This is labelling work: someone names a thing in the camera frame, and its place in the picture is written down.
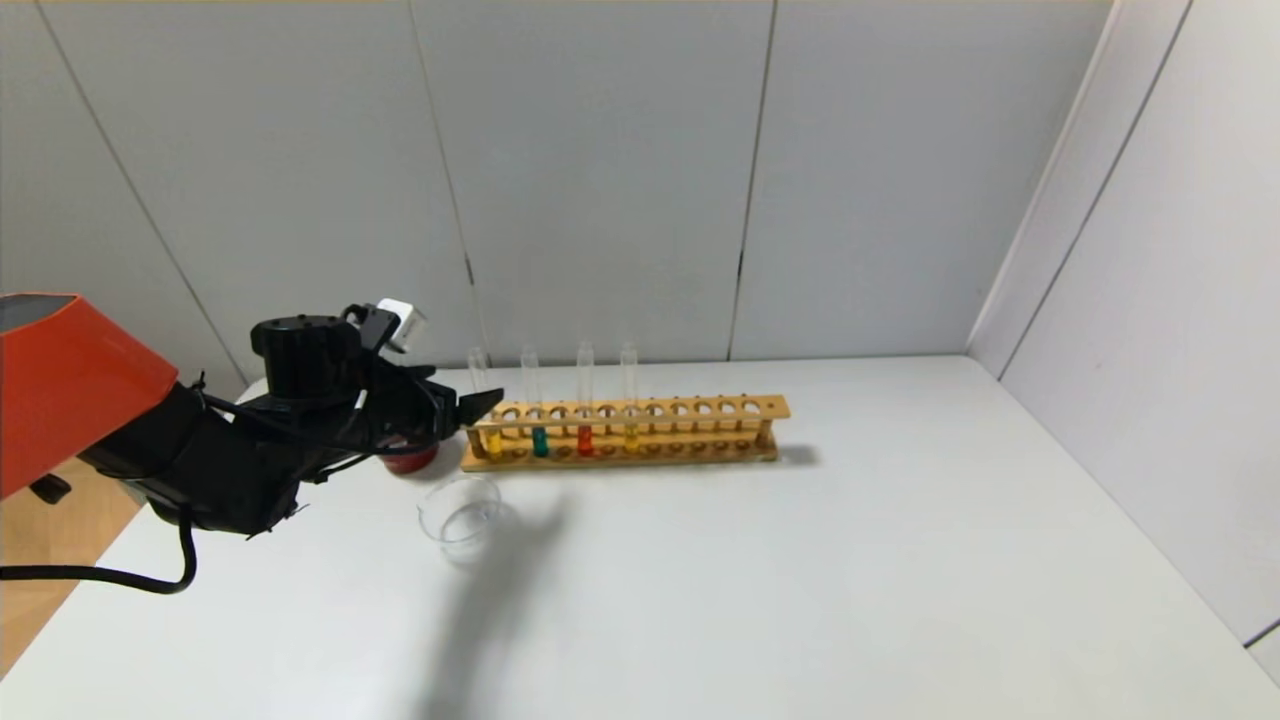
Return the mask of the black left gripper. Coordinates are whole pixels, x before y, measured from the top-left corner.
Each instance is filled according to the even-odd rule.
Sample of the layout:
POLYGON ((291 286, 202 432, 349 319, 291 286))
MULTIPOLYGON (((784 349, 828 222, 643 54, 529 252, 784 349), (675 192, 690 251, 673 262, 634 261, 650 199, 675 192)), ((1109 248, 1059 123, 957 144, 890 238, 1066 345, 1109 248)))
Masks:
POLYGON ((460 395, 433 382, 431 364, 376 360, 369 382, 367 438, 378 454, 433 448, 460 427, 474 427, 503 402, 503 388, 460 395))

